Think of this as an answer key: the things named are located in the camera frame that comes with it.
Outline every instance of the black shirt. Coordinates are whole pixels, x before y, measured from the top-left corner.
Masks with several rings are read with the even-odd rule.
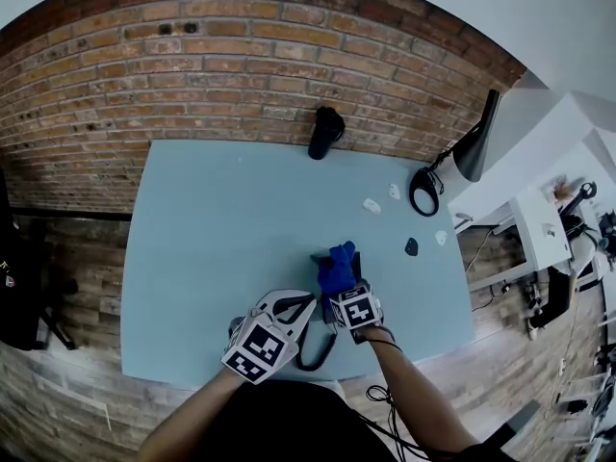
[[[280,380],[238,389],[207,431],[200,451],[199,459],[396,461],[335,392]],[[512,461],[481,445],[451,460]]]

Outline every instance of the person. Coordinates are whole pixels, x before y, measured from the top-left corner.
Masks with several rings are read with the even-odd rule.
[[[369,325],[360,330],[399,417],[429,460],[513,460],[478,443],[387,329]],[[333,390],[269,379],[252,385],[227,368],[157,427],[138,456],[139,462],[206,459],[396,460]]]
[[[537,330],[556,320],[575,302],[576,285],[579,275],[590,264],[595,253],[602,251],[611,262],[616,255],[616,235],[597,237],[589,230],[580,231],[569,241],[571,259],[548,268],[550,286],[548,304],[541,307],[541,313],[526,320],[526,331],[531,341],[537,338]]]

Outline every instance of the desk lamp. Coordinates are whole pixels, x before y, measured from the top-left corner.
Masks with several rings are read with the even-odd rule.
[[[429,218],[438,212],[438,195],[445,191],[442,179],[449,182],[462,178],[471,183],[476,183],[481,179],[488,149],[488,137],[500,100],[501,94],[497,90],[490,89],[477,125],[469,130],[454,147],[439,154],[430,167],[423,167],[415,173],[409,187],[409,197],[413,208],[422,216]],[[435,189],[436,181],[440,184],[438,194]],[[425,212],[417,205],[415,201],[417,190],[425,191],[432,199],[434,207],[431,212]]]

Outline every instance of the chair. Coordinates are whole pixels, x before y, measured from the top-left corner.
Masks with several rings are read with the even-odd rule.
[[[52,279],[43,289],[43,258],[35,244],[24,240],[13,223],[4,173],[0,169],[0,341],[22,350],[43,349],[39,319],[69,350],[75,343],[58,328],[46,309],[64,293],[76,292],[74,281]]]

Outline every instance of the black lamp shade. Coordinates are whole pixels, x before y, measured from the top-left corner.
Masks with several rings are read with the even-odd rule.
[[[455,165],[462,176],[470,182],[474,183],[481,179],[488,151],[488,137],[500,100],[501,94],[497,90],[490,89],[481,120],[451,150]]]

